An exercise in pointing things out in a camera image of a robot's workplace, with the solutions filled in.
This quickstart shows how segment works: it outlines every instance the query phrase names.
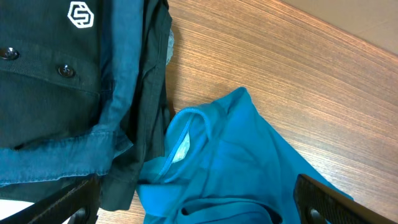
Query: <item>t-shirt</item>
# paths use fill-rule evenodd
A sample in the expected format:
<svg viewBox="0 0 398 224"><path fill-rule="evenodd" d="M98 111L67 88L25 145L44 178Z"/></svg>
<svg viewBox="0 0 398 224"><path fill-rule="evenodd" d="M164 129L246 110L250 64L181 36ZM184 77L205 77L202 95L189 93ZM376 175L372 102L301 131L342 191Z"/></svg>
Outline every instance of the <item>t-shirt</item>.
<svg viewBox="0 0 398 224"><path fill-rule="evenodd" d="M179 112L165 155L141 171L144 223L300 223L299 174L335 189L259 115L245 88Z"/></svg>

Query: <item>shirt button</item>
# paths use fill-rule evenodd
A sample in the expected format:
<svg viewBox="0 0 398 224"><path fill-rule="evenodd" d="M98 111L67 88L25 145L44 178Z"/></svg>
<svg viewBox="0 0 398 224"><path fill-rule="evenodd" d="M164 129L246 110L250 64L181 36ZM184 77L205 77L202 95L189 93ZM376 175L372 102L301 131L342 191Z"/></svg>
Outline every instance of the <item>shirt button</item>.
<svg viewBox="0 0 398 224"><path fill-rule="evenodd" d="M74 69L69 66L69 65L61 65L58 67L58 73L65 77L65 78L71 78L75 75Z"/></svg>
<svg viewBox="0 0 398 224"><path fill-rule="evenodd" d="M12 47L5 47L0 49L0 57L4 60L15 60L19 57L19 53Z"/></svg>

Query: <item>logo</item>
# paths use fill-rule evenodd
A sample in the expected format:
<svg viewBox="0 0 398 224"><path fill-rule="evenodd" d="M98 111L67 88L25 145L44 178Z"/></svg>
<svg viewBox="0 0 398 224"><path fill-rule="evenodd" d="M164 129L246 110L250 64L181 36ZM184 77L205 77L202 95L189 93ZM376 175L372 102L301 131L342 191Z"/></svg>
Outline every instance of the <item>logo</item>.
<svg viewBox="0 0 398 224"><path fill-rule="evenodd" d="M71 2L68 18L79 29L92 27L94 23L94 14L85 2Z"/></svg>

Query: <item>wooden table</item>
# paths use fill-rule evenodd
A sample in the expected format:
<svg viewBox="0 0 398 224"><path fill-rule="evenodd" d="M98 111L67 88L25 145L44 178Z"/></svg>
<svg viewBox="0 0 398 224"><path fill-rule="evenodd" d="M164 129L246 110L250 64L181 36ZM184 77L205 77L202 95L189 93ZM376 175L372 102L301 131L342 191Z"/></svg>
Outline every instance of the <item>wooden table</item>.
<svg viewBox="0 0 398 224"><path fill-rule="evenodd" d="M326 179L398 222L398 58L279 1L169 0L176 110L248 88ZM98 223L142 223L100 211Z"/></svg>

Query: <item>clothing label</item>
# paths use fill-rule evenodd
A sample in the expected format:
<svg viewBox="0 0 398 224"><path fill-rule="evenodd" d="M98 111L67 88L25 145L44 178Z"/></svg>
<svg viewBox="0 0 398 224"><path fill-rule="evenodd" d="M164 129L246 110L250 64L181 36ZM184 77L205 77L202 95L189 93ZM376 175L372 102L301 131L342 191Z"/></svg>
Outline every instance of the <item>clothing label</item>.
<svg viewBox="0 0 398 224"><path fill-rule="evenodd" d="M71 2L68 18L79 29L89 28L94 24L94 14L90 11L85 2Z"/></svg>
<svg viewBox="0 0 398 224"><path fill-rule="evenodd" d="M189 132L187 132L187 135L185 135L184 140L181 142L180 147L178 147L177 152L174 155L172 163L178 162L178 161L181 161L182 159L184 159L185 156L187 155L190 145L191 145L191 142L190 142L190 138L189 138Z"/></svg>

